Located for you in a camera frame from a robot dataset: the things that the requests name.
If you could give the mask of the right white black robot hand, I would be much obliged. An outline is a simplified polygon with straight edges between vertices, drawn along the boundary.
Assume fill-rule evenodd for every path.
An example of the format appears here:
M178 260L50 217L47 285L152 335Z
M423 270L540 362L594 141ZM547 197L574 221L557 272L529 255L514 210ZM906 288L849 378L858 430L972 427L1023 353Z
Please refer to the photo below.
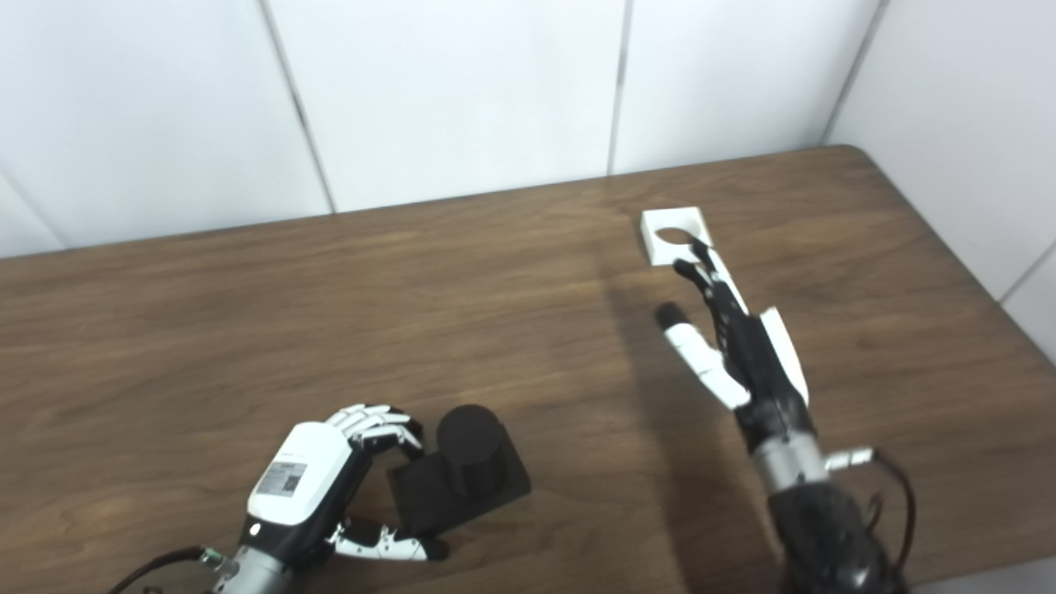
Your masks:
M719 253L699 239L691 241L690 250L697 260L676 259L672 270L701 293L716 344L708 344L675 302L655 311L665 339L732 411L750 454L776 437L817 437L802 364L780 313L774 308L751 313Z

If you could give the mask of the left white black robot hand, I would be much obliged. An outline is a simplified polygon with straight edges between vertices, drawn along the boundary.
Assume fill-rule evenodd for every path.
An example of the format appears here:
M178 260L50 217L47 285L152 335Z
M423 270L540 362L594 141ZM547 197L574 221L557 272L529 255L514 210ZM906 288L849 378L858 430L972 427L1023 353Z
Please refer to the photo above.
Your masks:
M325 421L298 422L247 500L238 545L303 571L332 555L395 561L445 560L444 541L347 515L375 456L425 454L418 421L389 405L356 403Z

